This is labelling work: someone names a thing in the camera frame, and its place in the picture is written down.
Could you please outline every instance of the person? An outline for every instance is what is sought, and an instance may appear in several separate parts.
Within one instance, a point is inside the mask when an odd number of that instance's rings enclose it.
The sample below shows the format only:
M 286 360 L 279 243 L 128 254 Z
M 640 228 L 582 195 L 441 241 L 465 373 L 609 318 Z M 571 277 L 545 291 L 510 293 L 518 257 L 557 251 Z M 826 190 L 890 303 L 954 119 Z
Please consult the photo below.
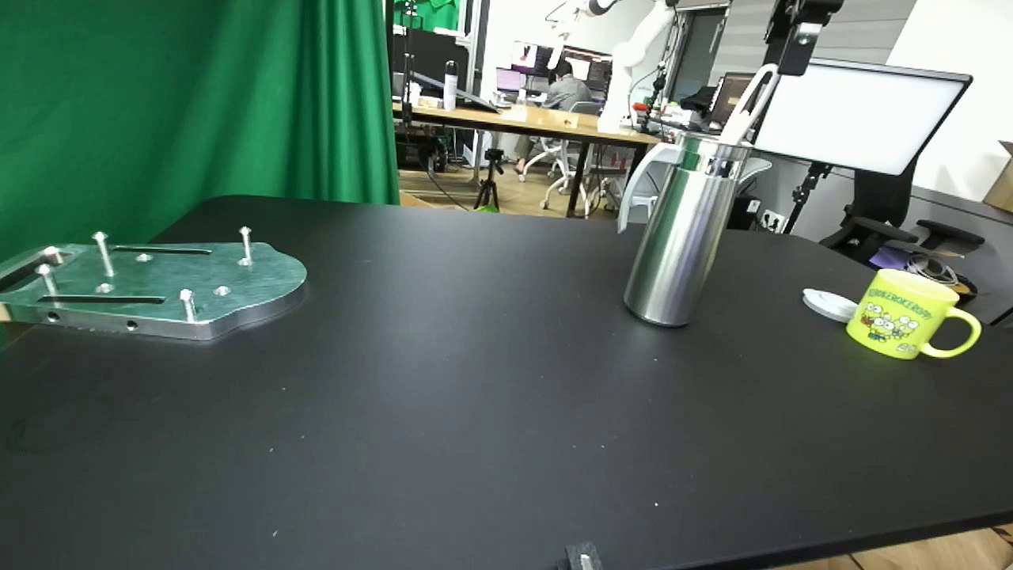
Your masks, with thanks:
M 561 60 L 553 71 L 553 75 L 556 80 L 549 85 L 549 92 L 545 97 L 545 102 L 542 103 L 542 108 L 569 110 L 574 103 L 591 100 L 591 89 L 583 81 L 573 76 L 573 66 L 568 61 Z M 517 173 L 520 174 L 524 171 L 524 167 L 528 163 L 528 156 L 535 148 L 535 141 L 534 137 L 521 137 L 521 140 L 517 141 L 517 147 L 514 149 L 518 156 L 517 164 L 514 166 Z

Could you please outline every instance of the metal fixture plate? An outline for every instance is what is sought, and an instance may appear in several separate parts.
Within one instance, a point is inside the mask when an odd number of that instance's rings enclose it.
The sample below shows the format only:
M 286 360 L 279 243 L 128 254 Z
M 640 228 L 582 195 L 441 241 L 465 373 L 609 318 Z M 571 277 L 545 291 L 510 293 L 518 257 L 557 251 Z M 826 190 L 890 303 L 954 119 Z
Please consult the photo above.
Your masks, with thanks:
M 250 244 L 249 256 L 242 243 L 115 245 L 111 276 L 97 245 L 56 248 L 59 255 L 36 249 L 0 264 L 0 323 L 206 341 L 291 309 L 306 280 L 299 259 L 262 242 Z M 43 263 L 56 297 L 35 272 Z M 192 323 L 182 290 L 192 292 Z

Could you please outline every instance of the cardboard box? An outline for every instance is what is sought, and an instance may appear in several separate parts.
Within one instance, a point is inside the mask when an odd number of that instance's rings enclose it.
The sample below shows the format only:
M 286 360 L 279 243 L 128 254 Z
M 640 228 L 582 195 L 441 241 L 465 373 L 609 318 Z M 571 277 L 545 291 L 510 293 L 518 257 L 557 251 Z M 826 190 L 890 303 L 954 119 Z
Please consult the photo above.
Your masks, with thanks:
M 1013 155 L 1013 143 L 999 141 L 1006 152 Z M 1006 164 L 1003 173 L 985 196 L 985 202 L 1013 213 L 1013 161 Z

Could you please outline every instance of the metal jug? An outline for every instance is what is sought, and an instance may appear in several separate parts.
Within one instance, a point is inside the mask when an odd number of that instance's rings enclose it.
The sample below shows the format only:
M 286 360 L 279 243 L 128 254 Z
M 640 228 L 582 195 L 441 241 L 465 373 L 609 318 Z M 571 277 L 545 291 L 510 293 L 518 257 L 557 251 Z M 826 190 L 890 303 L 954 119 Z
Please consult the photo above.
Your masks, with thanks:
M 689 324 L 752 151 L 752 146 L 683 133 L 675 144 L 651 149 L 630 176 L 620 205 L 620 232 L 626 228 L 634 196 L 643 194 L 647 168 L 653 163 L 672 168 L 626 283 L 624 301 L 634 315 L 661 327 Z

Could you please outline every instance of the yellow mug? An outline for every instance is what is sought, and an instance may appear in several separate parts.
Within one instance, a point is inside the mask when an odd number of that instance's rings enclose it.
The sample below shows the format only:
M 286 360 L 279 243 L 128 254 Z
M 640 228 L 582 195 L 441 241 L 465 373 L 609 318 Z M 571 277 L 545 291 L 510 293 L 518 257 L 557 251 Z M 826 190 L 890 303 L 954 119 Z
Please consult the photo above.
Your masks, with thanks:
M 848 334 L 866 348 L 893 358 L 913 360 L 919 353 L 952 358 L 967 352 L 982 336 L 982 324 L 955 309 L 959 300 L 944 284 L 920 274 L 879 269 L 848 324 Z M 970 338 L 956 349 L 939 350 L 929 341 L 950 318 L 966 321 Z

